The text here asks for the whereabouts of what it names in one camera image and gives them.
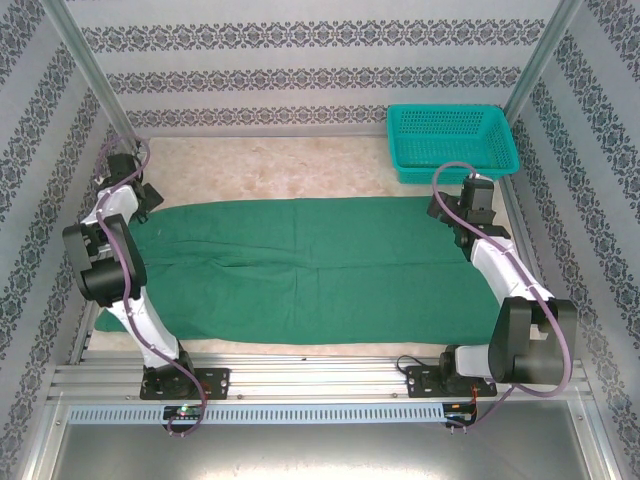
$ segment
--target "enclosure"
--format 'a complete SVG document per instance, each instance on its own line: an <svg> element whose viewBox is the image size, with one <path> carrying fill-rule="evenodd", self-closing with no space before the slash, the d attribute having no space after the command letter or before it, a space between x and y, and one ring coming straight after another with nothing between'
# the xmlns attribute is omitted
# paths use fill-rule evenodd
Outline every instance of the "enclosure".
<svg viewBox="0 0 640 480"><path fill-rule="evenodd" d="M561 399L566 405L558 408L547 402L509 404L502 419L496 414L492 420L493 430L485 427L484 441L493 445L493 453L478 450L474 434L461 446L460 438L449 438L434 425L403 430L398 422L415 423L404 413L352 429L204 427L197 447L171 439L178 442L172 458L188 458L192 465L208 445L223 453L201 470L179 469L181 474L224 478L247 475L242 468L249 468L266 475L260 468L268 462L247 459L229 446L251 443L255 436L253 452L274 442L265 453L273 472L292 465L296 443L308 440L309 449L320 453L300 460L297 470L291 467L300 475L326 476L330 469L316 467L330 466L326 458L331 456L336 465L362 466L367 455L376 455L384 457L384 466L373 462L361 472L419 476L431 469L442 478L472 478L465 465L475 464L476 474L487 478L497 468L495 456L504 478L560 478L556 467L563 461L571 469L562 478L604 478L597 476L600 468L607 478L640 477L637 3L2 2L0 478L52 478L54 466L57 478L82 478L78 471L86 473L100 459L98 470L106 476L114 459L127 448L135 450L126 443L113 447L121 438L148 441L161 452L170 445L159 438L163 431L157 425L121 425L118 434L78 424L78 406L144 408L130 401L139 387L136 345L126 333L94 329L98 309L80 294L62 239L63 229L96 203L96 162L104 161L100 152L109 139L125 138L110 151L131 151L134 134L151 139L153 158L145 177L165 198L162 209L236 200L429 196L430 186L405 185L396 178L386 116L388 107L398 104L482 104L504 110L520 169L496 183L496 223L507 226L537 279L577 308L574 396ZM459 187L443 191L457 194ZM380 401L376 392L397 398L402 385L388 359L434 357L447 343L409 342L291 345L211 336L183 344L203 364L227 362L241 372L244 383L233 387L239 397L230 405L249 408L242 399L255 395L251 408L276 408L295 400L278 390L286 382L292 389L323 388L321 380L305 383L304 368L356 372L362 378L350 388L372 382L373 393L358 394L369 395L370 403ZM307 357L310 366L300 367ZM269 377L274 389L269 390L263 377L251 376L258 364L269 375L292 376L283 384ZM105 376L89 378L94 370L105 370ZM312 398L315 393L309 392ZM66 396L75 400L65 403ZM43 425L55 426L58 415L69 426L56 437ZM589 425L582 427L585 417ZM545 421L553 425L549 432L555 440L540 427ZM513 424L520 428L514 430ZM145 429L155 427L160 433L147 437ZM381 446L376 438L402 447ZM440 452L431 458L439 463L416 460L422 451L411 445L420 438L427 442L425 450ZM111 446L102 457L96 456L101 448L92 444L96 439ZM335 447L364 439L368 443L351 453L346 446ZM55 454L45 452L47 445ZM468 449L465 458L471 462L461 462L458 470L451 469L460 463L451 453L456 448ZM496 449L507 453L501 456ZM56 463L58 450L64 455ZM525 450L530 456L519 457ZM389 452L408 452L410 467L397 464ZM131 470L121 466L123 478L144 475L145 462L163 456L141 455L127 457ZM517 468L505 456L516 458ZM545 457L548 462L540 461ZM225 463L228 458L238 469ZM158 468L156 475L166 474ZM334 473L346 475L339 469Z"/></svg>

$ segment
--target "teal plastic basket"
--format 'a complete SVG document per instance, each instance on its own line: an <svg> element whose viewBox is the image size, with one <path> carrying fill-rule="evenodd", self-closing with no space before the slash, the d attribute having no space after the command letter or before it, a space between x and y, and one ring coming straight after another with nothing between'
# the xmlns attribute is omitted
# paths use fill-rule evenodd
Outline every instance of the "teal plastic basket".
<svg viewBox="0 0 640 480"><path fill-rule="evenodd" d="M447 162L467 162L497 180L518 171L518 152L502 110L492 105L392 105L387 132L401 183L431 183ZM461 184L469 172L445 170L438 183Z"/></svg>

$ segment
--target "white robotic arm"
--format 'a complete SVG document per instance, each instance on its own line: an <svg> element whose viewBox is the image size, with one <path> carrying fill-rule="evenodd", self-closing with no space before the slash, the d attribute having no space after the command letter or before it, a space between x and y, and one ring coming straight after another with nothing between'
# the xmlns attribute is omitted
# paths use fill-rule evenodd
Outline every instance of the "white robotic arm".
<svg viewBox="0 0 640 480"><path fill-rule="evenodd" d="M100 200L105 195L106 191L107 189L98 192L98 200ZM131 217L138 211L139 208L140 205L138 202L138 197L136 196L133 187L131 185L124 185L118 190L111 192L109 198L102 206L102 216L104 218L109 218L115 215L120 215L122 216L125 224L128 225L131 221ZM88 228L97 227L98 221L96 219L96 209L97 207L94 207L91 213L87 215L87 217L84 218L80 222L80 224L85 225ZM116 262L118 260L115 258L115 255L111 251L108 243L102 245L100 254L104 257L111 256L111 258L113 258ZM149 299L149 295L147 294L147 289L144 285L140 286L140 294L138 298L130 299L129 305L131 306L131 310L133 311L133 322L137 326L138 331L140 332L142 337L151 345L154 345L156 349L163 353L165 356L171 358L172 360L177 359L179 356L178 340L176 339L176 337L171 335L171 333L169 333L169 331L160 320L160 317L151 304L151 300ZM129 321L127 313L125 312L124 302L122 301L122 299L115 300L110 302L110 304L101 306L105 306L109 312L111 312L118 320L120 320L122 325L124 325L129 334L133 337L142 352L145 367L159 368L167 365L167 362L165 360L145 347L134 334L131 328L131 322Z"/></svg>
<svg viewBox="0 0 640 480"><path fill-rule="evenodd" d="M141 398L191 398L197 394L199 386L193 379L200 373L211 372L193 368L189 355L153 308L145 288L144 262L128 228L134 216L146 219L147 213L163 199L151 185L143 186L140 177L112 191L116 188L113 185L135 177L137 165L136 158L127 154L110 156L108 161L111 176L102 184L105 188L98 193L98 204L79 224L63 231L76 282L87 300L96 301L120 320L140 348L144 360ZM111 248L101 224L116 241L117 251ZM123 270L121 260L124 260L127 272ZM130 279L126 300L125 273Z"/></svg>
<svg viewBox="0 0 640 480"><path fill-rule="evenodd" d="M564 374L561 342L538 302L544 302L553 313L570 355L577 326L575 307L567 300L554 298L543 288L518 257L508 232L493 225L493 182L469 176L460 197L440 195L451 212L489 237L489 240L481 238L451 218L435 198L429 205L427 213L453 228L456 245L482 273L501 305L489 344L447 348L440 359L443 381L453 390L458 387L468 390L478 379L560 383Z"/></svg>

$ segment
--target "green towel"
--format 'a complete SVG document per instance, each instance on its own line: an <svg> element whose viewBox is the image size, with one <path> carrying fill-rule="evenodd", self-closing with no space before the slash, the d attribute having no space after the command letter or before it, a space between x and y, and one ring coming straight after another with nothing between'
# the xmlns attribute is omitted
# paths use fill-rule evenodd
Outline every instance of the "green towel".
<svg viewBox="0 0 640 480"><path fill-rule="evenodd" d="M487 343L499 306L428 198L220 202L131 232L179 339ZM124 331L109 313L96 328Z"/></svg>

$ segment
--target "aluminum frame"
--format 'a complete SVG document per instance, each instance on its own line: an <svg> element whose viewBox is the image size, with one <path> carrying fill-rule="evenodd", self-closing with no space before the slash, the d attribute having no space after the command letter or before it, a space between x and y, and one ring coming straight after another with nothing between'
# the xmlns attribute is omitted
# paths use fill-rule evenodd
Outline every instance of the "aluminum frame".
<svg viewBox="0 0 640 480"><path fill-rule="evenodd" d="M413 399L395 357L300 357L272 355L194 354L196 367L225 365L232 370L229 398L216 405L404 405L431 402L462 403L469 397ZM436 359L422 359L433 364ZM42 420L22 479L50 480L73 408L78 405L175 405L182 402L146 402L138 397L142 357L130 353L86 352L78 365L58 366ZM499 393L507 388L499 385ZM495 401L480 398L480 402ZM508 402L540 401L514 392ZM574 362L567 390L546 401L566 402L585 463L593 479L621 478L582 362Z"/></svg>
<svg viewBox="0 0 640 480"><path fill-rule="evenodd" d="M134 143L131 138L135 131L131 122L113 92L107 77L102 73L95 55L69 12L66 2L64 0L43 0L42 6L87 79L100 105L107 113L116 132L124 137L123 143L132 149Z"/></svg>
<svg viewBox="0 0 640 480"><path fill-rule="evenodd" d="M529 58L522 75L518 79L509 100L504 108L509 125L513 125L518 119L522 107L529 99L538 78L544 71L553 55L553 51L560 39L573 21L582 5L582 0L560 0L553 16L542 33L542 38Z"/></svg>

